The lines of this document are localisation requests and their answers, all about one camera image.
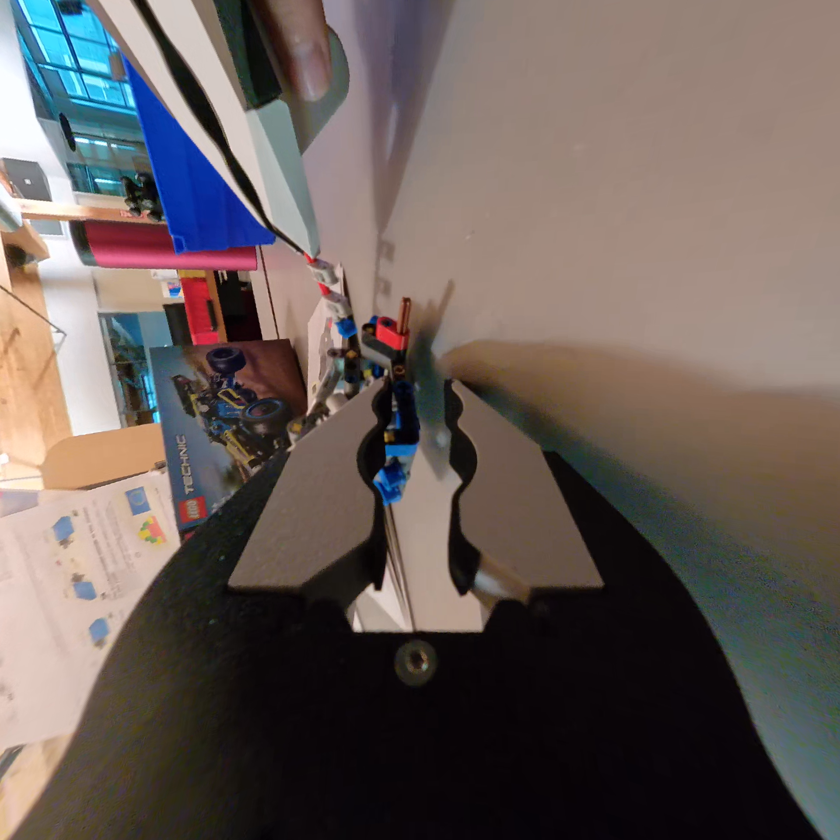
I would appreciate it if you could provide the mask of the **person's right hand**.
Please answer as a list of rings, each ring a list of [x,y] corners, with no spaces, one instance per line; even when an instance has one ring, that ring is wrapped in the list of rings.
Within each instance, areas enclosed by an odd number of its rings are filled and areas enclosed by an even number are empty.
[[[298,96],[320,101],[333,76],[322,1],[258,1],[255,7]]]

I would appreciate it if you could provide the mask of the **magenta metal tumbler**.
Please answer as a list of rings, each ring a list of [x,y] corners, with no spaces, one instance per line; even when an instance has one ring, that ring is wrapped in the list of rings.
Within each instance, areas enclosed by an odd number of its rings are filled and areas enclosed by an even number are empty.
[[[80,261],[90,268],[126,270],[236,270],[258,268],[252,246],[175,252],[167,226],[100,220],[69,222]]]

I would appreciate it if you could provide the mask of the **blue plastic bin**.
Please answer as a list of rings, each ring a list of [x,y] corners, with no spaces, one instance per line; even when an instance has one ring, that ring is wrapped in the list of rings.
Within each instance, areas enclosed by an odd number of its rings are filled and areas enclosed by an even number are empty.
[[[273,244],[276,236],[253,217],[129,60],[122,62],[174,252]]]

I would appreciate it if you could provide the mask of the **black toy vehicle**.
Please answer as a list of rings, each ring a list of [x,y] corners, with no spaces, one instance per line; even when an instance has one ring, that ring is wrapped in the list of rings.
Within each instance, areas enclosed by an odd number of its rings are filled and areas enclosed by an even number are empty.
[[[132,217],[145,217],[154,223],[163,223],[165,214],[154,176],[147,171],[120,178],[124,203]]]

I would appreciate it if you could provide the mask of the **brown cardboard box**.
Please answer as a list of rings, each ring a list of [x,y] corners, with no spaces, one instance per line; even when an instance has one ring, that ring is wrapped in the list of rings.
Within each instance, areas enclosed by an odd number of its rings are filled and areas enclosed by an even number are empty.
[[[159,423],[66,437],[40,467],[46,490],[87,490],[154,470],[165,463]]]

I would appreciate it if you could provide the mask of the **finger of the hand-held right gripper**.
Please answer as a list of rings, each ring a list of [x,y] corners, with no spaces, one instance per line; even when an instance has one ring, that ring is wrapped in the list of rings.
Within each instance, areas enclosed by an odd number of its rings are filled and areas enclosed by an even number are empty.
[[[293,251],[318,257],[289,108],[246,109],[217,2],[148,2],[148,85],[253,217]]]
[[[310,255],[310,3],[87,2],[115,40],[175,252]]]

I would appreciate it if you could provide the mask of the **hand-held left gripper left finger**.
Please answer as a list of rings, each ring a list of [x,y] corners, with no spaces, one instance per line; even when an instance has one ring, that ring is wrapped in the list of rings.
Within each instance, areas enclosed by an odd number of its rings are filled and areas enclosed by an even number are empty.
[[[375,381],[302,437],[228,579],[236,592],[355,599],[382,588],[389,381]]]

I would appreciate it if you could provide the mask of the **red yellow storage crate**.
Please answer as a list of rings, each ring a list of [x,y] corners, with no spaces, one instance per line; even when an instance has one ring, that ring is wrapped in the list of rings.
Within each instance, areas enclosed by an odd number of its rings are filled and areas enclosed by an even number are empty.
[[[249,273],[188,269],[177,274],[194,344],[263,338]]]

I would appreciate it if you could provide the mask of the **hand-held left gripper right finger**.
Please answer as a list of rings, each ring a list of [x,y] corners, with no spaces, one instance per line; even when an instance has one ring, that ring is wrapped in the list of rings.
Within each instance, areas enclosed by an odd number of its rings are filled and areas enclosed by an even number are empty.
[[[530,602],[603,588],[549,463],[530,437],[464,383],[444,384],[451,500],[448,569],[460,595]]]

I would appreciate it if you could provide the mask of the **large glass window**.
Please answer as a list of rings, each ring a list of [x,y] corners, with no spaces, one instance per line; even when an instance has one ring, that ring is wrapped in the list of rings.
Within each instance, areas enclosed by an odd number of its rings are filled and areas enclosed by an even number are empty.
[[[115,41],[84,2],[15,1],[18,43],[27,68],[53,98],[135,114],[127,81],[114,78]]]

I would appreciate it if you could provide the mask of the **lego set box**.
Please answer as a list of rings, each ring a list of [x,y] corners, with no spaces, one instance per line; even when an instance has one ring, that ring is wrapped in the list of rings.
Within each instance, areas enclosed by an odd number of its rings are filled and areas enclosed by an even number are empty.
[[[150,350],[175,521],[182,539],[289,446],[308,406],[288,339]]]

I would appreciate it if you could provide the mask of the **lego vehicle assembly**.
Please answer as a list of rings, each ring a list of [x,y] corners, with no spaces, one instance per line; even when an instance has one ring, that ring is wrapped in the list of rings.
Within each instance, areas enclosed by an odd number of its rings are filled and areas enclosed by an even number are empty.
[[[336,414],[351,399],[377,383],[390,387],[391,418],[383,433],[385,462],[373,478],[383,504],[390,507],[404,496],[420,437],[415,386],[407,369],[413,303],[404,297],[396,318],[375,315],[358,325],[350,300],[320,283],[329,317],[328,336],[337,334],[322,352],[323,374],[314,388],[308,411],[287,425],[290,445]]]

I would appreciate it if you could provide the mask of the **blue printed leaflet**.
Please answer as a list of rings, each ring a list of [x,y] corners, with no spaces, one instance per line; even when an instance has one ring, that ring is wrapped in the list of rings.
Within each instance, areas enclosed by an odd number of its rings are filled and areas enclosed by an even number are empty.
[[[2,750],[73,731],[124,624],[180,543],[159,471],[36,499],[1,524]]]

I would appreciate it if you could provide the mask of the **red axle lego subassembly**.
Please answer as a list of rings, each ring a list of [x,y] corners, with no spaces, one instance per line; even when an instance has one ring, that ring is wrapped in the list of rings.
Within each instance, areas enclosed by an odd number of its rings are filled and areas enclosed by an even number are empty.
[[[320,257],[304,255],[331,319],[342,340],[350,342],[358,335],[352,303],[347,292],[346,277],[341,263],[334,265]]]

